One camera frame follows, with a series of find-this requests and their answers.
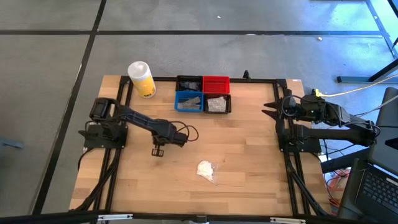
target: laptop keyboard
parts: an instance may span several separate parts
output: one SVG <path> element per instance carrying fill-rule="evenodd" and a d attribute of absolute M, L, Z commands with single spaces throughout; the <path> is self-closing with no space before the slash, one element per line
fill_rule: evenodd
<path fill-rule="evenodd" d="M 361 193 L 398 213 L 398 186 L 387 181 L 385 177 L 380 177 L 375 172 L 367 171 L 364 175 Z"/>

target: blue bin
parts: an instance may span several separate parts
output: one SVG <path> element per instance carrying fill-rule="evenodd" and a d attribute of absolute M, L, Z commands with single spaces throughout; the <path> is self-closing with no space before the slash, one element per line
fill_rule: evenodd
<path fill-rule="evenodd" d="M 185 98 L 195 98 L 199 96 L 200 98 L 200 109 L 178 109 L 178 103 L 186 101 Z M 175 102 L 174 109 L 181 112 L 202 112 L 203 111 L 203 93 L 195 91 L 176 91 L 175 92 Z"/>

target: gray floor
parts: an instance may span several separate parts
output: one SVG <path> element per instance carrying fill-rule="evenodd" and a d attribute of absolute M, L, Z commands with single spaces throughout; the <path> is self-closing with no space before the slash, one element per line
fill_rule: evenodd
<path fill-rule="evenodd" d="M 0 29 L 90 30 L 100 3 L 5 2 L 0 3 Z M 377 30 L 377 26 L 366 4 L 360 1 L 253 0 L 248 4 L 243 0 L 113 0 L 105 7 L 99 29 Z M 302 79 L 307 93 L 312 88 L 338 93 L 363 85 L 337 84 L 337 76 L 369 76 L 393 60 L 382 38 L 322 38 L 319 41 L 317 37 L 304 36 L 97 36 L 44 212 L 68 209 L 83 145 L 77 131 L 88 120 L 103 75 L 125 75 L 131 62 L 144 60 L 155 76 L 241 77 L 243 71 L 249 70 L 253 78 Z M 85 35 L 0 35 L 0 136 L 26 145 L 23 150 L 0 150 L 2 217 L 29 212 L 87 40 Z M 375 86 L 330 101 L 350 113 L 361 113 L 381 102 L 387 86 Z M 373 120 L 376 117 L 377 113 L 368 116 Z M 330 147 L 346 144 L 328 141 Z"/>

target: white bottle cap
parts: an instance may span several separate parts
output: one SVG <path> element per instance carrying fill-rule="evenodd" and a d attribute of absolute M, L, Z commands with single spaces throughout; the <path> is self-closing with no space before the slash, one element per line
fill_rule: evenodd
<path fill-rule="evenodd" d="M 136 81 L 143 81 L 150 75 L 148 64 L 141 61 L 132 63 L 127 69 L 127 72 L 130 78 Z"/>

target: laptop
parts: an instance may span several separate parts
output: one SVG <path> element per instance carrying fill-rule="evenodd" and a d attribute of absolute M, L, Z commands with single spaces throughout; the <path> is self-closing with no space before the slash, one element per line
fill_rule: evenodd
<path fill-rule="evenodd" d="M 398 95 L 387 88 L 383 102 Z M 378 126 L 398 126 L 398 99 L 380 109 Z M 398 129 L 380 128 L 377 144 L 371 146 L 355 198 L 355 205 L 366 215 L 380 222 L 398 223 L 398 149 L 394 141 Z"/>

